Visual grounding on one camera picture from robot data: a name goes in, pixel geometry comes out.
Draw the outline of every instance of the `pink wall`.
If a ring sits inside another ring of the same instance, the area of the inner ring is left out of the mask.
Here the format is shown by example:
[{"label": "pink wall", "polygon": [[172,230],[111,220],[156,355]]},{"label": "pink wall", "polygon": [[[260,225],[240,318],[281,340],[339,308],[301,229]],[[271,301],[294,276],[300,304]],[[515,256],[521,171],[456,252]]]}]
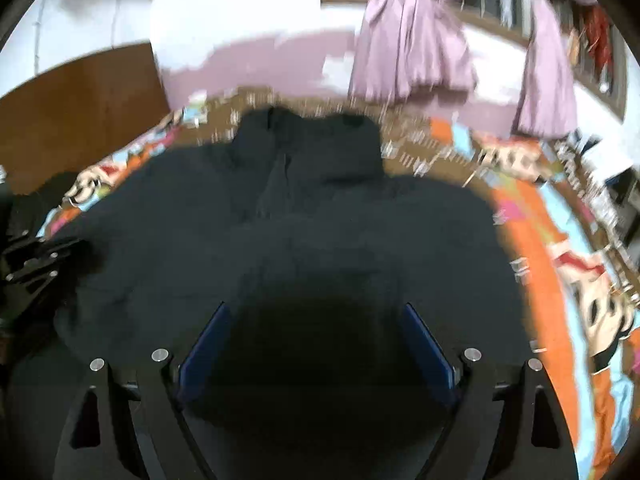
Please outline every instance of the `pink wall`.
[{"label": "pink wall", "polygon": [[[172,108],[179,108],[189,95],[206,90],[217,94],[236,86],[271,86],[290,96],[346,94],[324,81],[322,68],[328,56],[353,55],[353,31],[332,30],[281,40],[268,36],[217,48],[197,69],[162,71],[162,81]],[[412,106],[430,116],[455,120],[477,130],[508,136],[515,105],[482,102],[477,97],[449,91],[425,92],[411,99]]]}]

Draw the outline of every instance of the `cartoon print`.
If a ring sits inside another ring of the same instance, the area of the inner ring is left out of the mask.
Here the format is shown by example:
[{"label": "cartoon print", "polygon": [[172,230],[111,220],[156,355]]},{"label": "cartoon print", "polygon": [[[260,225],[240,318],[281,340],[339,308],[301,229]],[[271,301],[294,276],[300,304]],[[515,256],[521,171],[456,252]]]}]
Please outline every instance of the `cartoon print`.
[{"label": "cartoon print", "polygon": [[554,172],[540,145],[533,140],[501,140],[474,132],[478,163],[498,166],[501,171],[529,182],[545,182]]},{"label": "cartoon print", "polygon": [[71,189],[66,192],[62,204],[44,227],[44,236],[52,237],[62,226],[89,209],[95,202],[107,196],[135,170],[151,157],[171,145],[174,136],[167,135],[156,142],[143,145],[139,153],[127,153],[125,162],[105,160],[82,171]]},{"label": "cartoon print", "polygon": [[[69,200],[71,205],[79,207],[88,202],[94,193],[99,192],[103,186],[109,190],[113,188],[117,182],[120,172],[126,167],[126,164],[119,167],[116,164],[104,164],[87,168],[78,174],[76,182],[71,189],[65,193],[65,198]],[[108,194],[108,190],[104,190],[101,196]]]},{"label": "cartoon print", "polygon": [[580,309],[594,373],[609,366],[621,339],[633,326],[633,304],[616,290],[598,253],[574,253],[567,242],[550,247],[561,279],[571,287]]}]

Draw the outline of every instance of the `light blue fabric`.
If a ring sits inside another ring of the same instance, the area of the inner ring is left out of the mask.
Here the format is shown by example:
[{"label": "light blue fabric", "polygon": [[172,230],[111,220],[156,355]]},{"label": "light blue fabric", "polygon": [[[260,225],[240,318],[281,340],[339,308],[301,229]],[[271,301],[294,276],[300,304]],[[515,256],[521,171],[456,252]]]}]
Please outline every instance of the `light blue fabric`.
[{"label": "light blue fabric", "polygon": [[556,160],[558,160],[558,158],[556,157],[556,152],[551,148],[551,146],[549,145],[548,142],[546,142],[546,140],[540,141],[540,148],[542,149],[543,155],[546,156],[546,160],[548,160],[552,164]]},{"label": "light blue fabric", "polygon": [[160,153],[164,152],[164,150],[166,150],[166,146],[164,144],[158,144],[155,148],[149,151],[149,155],[157,156],[160,155]]},{"label": "light blue fabric", "polygon": [[[545,200],[549,215],[553,219],[554,223],[558,225],[558,227],[562,231],[567,233],[572,249],[578,253],[591,254],[593,252],[593,249],[591,248],[591,245],[587,240],[584,231],[582,230],[582,226],[580,225],[580,222],[578,222],[578,220],[572,215],[571,210],[569,209],[562,196],[549,184],[545,184],[540,188],[540,195]],[[604,258],[604,262],[607,273],[610,276],[615,277],[616,274],[606,258]],[[565,294],[565,304],[567,301],[569,301],[569,298],[570,296]],[[636,313],[634,327],[636,327],[636,325],[640,326],[640,314],[638,313]],[[574,349],[578,340],[580,340],[580,344],[586,343],[584,335],[582,334],[581,327],[579,334],[574,334],[573,330],[571,330],[570,328],[570,334]],[[611,445],[616,453],[620,452],[620,449],[622,448],[628,436],[631,405],[634,394],[634,386],[632,381],[622,372],[622,352],[622,345],[619,344],[618,348],[616,349],[616,353],[613,355],[611,361],[609,362],[611,378],[610,394],[614,399],[616,405],[616,415],[614,418],[613,427],[611,428]],[[583,393],[581,392],[581,390],[579,390],[578,392],[580,395],[580,418],[582,418],[584,415],[582,406]],[[591,413],[593,407],[588,406],[588,410]],[[582,439],[583,431],[584,430],[582,429],[580,430],[580,439]]]},{"label": "light blue fabric", "polygon": [[111,158],[116,164],[126,164],[131,153],[136,154],[136,150],[121,150],[111,155]]},{"label": "light blue fabric", "polygon": [[471,134],[469,128],[462,124],[452,124],[451,131],[453,133],[453,145],[456,151],[468,160],[474,156],[474,149],[471,145]]},{"label": "light blue fabric", "polygon": [[580,480],[587,480],[596,451],[596,422],[593,415],[593,393],[587,367],[588,348],[582,331],[582,321],[574,295],[562,286],[566,325],[574,348],[574,382],[578,393],[578,430],[580,437],[575,446],[575,461]]},{"label": "light blue fabric", "polygon": [[84,203],[81,203],[78,205],[78,209],[80,211],[89,211],[89,209],[91,209],[94,205],[96,205],[98,202],[100,202],[101,198],[98,196],[98,194],[96,192],[94,192],[94,194],[92,194],[91,198],[89,200],[87,200]]},{"label": "light blue fabric", "polygon": [[58,212],[58,209],[60,208],[55,207],[47,213],[47,218],[44,221],[44,224],[42,224],[42,227],[40,228],[40,230],[38,231],[38,234],[36,235],[38,238],[42,238],[45,235],[46,228],[49,225],[49,222],[53,220],[53,215],[55,215]]},{"label": "light blue fabric", "polygon": [[200,117],[202,115],[202,107],[200,106],[187,106],[182,111],[182,120],[187,123],[189,121],[193,121],[196,117]]},{"label": "light blue fabric", "polygon": [[502,180],[500,179],[500,176],[497,173],[495,173],[495,171],[493,170],[486,170],[482,175],[482,180],[484,180],[484,182],[489,187],[492,187],[494,189],[502,185]]},{"label": "light blue fabric", "polygon": [[574,213],[550,183],[538,188],[538,192],[544,200],[546,209],[556,227],[569,237],[571,247],[577,253],[591,254],[593,249],[585,236],[580,222],[574,217]]},{"label": "light blue fabric", "polygon": [[634,398],[634,384],[622,373],[622,352],[622,344],[619,344],[616,353],[609,362],[610,392],[616,403],[616,416],[611,428],[611,445],[616,454],[620,452],[629,435],[631,404]]}]

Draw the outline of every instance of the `red cloth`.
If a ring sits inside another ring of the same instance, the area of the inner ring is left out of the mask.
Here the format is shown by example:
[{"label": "red cloth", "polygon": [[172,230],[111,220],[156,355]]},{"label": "red cloth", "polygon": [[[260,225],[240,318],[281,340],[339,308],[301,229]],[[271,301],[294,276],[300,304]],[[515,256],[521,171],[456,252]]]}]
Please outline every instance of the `red cloth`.
[{"label": "red cloth", "polygon": [[601,6],[589,7],[584,13],[584,26],[589,40],[589,54],[596,62],[596,77],[602,69],[613,64],[609,17]]}]

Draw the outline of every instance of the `pink curtain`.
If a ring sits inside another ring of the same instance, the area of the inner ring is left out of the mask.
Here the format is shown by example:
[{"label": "pink curtain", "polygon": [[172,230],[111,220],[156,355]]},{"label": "pink curtain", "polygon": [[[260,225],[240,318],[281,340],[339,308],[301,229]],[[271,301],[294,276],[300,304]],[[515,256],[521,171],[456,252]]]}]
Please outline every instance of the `pink curtain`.
[{"label": "pink curtain", "polygon": [[419,86],[476,86],[462,24],[446,0],[369,0],[350,95],[392,102]]},{"label": "pink curtain", "polygon": [[[593,5],[596,0],[575,0]],[[577,128],[574,74],[549,0],[531,0],[533,31],[523,79],[518,130],[559,139]]]}]

